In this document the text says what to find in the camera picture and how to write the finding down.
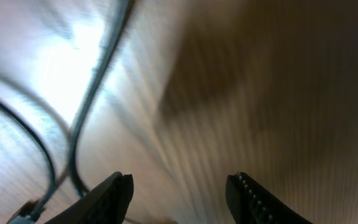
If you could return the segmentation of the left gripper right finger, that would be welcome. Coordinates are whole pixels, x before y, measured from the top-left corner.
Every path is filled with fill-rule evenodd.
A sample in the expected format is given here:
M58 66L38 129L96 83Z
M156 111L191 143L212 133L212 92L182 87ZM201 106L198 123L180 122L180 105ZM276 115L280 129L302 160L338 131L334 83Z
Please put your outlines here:
M311 224L244 172L228 175L225 197L236 224Z

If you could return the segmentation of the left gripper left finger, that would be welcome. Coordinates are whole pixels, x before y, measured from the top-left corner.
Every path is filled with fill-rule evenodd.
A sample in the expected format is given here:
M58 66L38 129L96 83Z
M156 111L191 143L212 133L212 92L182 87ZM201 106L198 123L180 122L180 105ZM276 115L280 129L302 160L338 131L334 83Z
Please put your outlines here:
M133 194L133 176L115 172L45 224L122 224Z

